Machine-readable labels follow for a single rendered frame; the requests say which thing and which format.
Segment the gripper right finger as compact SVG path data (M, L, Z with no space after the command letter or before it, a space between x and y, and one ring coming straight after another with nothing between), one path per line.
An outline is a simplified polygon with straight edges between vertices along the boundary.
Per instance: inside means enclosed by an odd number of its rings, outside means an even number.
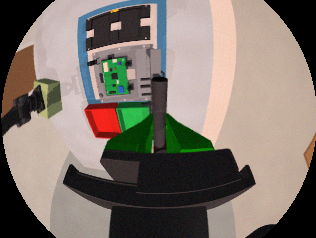
M166 113L165 129L167 153L215 150L211 140L179 123L169 113Z

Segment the red bin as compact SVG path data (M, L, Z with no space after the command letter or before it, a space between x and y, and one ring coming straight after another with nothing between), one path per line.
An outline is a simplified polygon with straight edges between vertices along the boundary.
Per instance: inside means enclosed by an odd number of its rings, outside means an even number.
M111 139L122 133L116 111L117 106L118 103L89 104L84 109L96 138Z

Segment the green bin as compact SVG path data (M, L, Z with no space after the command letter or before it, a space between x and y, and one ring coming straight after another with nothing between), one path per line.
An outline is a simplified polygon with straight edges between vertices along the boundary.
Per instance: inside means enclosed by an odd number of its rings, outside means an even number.
M146 102L119 102L116 111L122 132L140 123L149 115L148 106L142 106L142 103Z

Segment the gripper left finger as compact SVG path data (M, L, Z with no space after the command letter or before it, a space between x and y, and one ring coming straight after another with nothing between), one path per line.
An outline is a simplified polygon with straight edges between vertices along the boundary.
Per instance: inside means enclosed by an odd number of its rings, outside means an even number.
M108 140L104 150L112 149L137 151L138 153L152 153L152 144L153 113L149 114L140 123Z

